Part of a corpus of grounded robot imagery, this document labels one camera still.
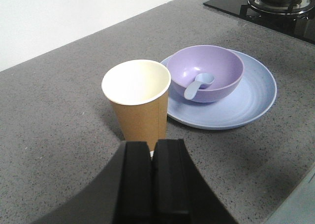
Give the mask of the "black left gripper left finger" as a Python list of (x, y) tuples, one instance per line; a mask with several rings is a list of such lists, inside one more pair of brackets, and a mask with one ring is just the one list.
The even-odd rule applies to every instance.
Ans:
[(149, 224), (152, 213), (148, 145), (142, 141), (124, 141), (89, 185), (35, 223)]

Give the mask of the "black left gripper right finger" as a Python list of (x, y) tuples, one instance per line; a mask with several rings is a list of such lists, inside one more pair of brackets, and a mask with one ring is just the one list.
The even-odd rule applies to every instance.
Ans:
[(182, 139), (162, 139), (153, 155), (155, 224), (235, 224), (208, 186)]

